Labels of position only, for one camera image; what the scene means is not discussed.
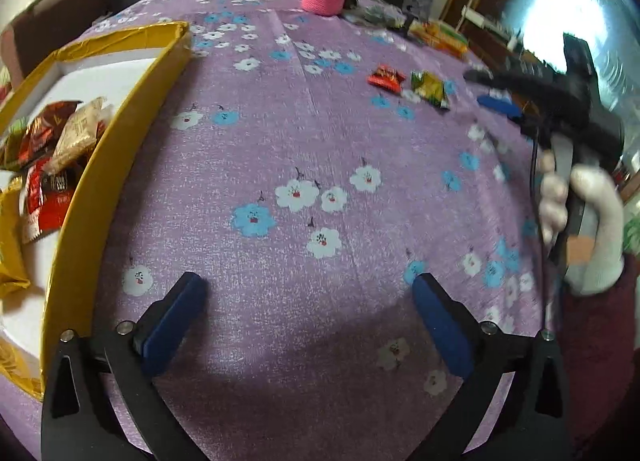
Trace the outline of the maroon sleeved right forearm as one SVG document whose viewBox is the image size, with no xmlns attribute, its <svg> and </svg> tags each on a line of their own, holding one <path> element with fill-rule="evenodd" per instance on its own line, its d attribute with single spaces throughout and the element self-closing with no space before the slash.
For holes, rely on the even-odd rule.
<svg viewBox="0 0 640 461">
<path fill-rule="evenodd" d="M 564 295 L 559 343 L 570 385 L 568 426 L 582 455 L 623 450 L 639 436 L 636 279 L 636 261 L 625 255 L 608 291 Z"/>
</svg>

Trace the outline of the white gloved right hand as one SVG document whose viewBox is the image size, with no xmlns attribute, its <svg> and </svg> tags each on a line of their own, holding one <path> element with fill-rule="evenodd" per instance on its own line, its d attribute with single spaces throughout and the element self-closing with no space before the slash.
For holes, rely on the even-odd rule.
<svg viewBox="0 0 640 461">
<path fill-rule="evenodd" d="M 551 150 L 542 152 L 537 163 L 542 179 L 538 216 L 544 245 L 550 247 L 567 225 L 566 201 L 570 193 L 594 208 L 599 226 L 584 280 L 572 285 L 576 296 L 591 296 L 608 291 L 620 279 L 624 270 L 623 237 L 624 208 L 613 179 L 599 167 L 577 164 L 566 180 L 555 173 L 555 158 Z"/>
</svg>

